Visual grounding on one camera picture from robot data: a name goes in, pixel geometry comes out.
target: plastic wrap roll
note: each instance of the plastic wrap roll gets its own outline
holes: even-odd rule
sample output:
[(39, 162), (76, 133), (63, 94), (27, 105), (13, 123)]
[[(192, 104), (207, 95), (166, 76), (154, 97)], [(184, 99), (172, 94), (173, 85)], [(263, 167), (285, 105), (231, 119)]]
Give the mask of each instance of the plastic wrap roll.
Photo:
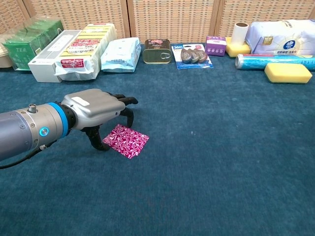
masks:
[(231, 44), (243, 45), (245, 42), (247, 31), (248, 31), (248, 24), (236, 23), (233, 29)]
[(237, 69), (265, 69), (268, 63), (294, 63), (305, 65), (308, 70), (315, 71), (315, 56), (277, 56), (239, 54), (235, 59)]

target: gray knob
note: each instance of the gray knob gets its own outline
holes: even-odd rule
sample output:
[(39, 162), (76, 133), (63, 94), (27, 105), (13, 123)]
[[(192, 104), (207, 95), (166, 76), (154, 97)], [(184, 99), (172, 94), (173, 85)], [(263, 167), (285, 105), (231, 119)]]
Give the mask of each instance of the gray knob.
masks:
[(29, 113), (36, 113), (36, 112), (37, 112), (37, 110), (36, 110), (36, 105), (35, 105), (35, 104), (30, 104), (30, 105), (29, 105), (28, 112), (29, 112)]

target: purple box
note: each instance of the purple box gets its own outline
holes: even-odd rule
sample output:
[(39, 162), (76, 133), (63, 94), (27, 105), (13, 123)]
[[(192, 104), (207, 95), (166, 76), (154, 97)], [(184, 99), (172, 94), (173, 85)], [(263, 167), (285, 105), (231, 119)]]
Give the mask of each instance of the purple box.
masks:
[(225, 37), (207, 36), (206, 54), (212, 56), (224, 56), (226, 48)]

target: woven wall panel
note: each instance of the woven wall panel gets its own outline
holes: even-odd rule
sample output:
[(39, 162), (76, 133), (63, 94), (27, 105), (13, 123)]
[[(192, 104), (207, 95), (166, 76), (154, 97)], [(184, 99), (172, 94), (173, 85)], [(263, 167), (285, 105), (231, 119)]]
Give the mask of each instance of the woven wall panel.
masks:
[(141, 42), (154, 38), (166, 38), (171, 43), (204, 42), (213, 3), (214, 0), (128, 1), (131, 35)]
[(26, 20), (16, 0), (0, 0), (0, 33), (19, 25)]
[(231, 36), (236, 22), (305, 20), (314, 5), (315, 0), (224, 0), (219, 36)]
[(120, 0), (29, 0), (36, 14), (58, 16), (65, 30), (81, 30), (91, 23), (113, 23), (117, 37), (126, 37)]

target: blue roll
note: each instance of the blue roll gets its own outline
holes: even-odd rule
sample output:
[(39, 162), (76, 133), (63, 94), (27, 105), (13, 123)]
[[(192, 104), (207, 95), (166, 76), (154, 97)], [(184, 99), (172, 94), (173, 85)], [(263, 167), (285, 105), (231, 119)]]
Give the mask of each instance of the blue roll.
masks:
[(310, 71), (315, 71), (315, 56), (278, 56), (239, 54), (235, 59), (235, 66), (241, 70), (264, 70), (268, 63), (302, 64)]

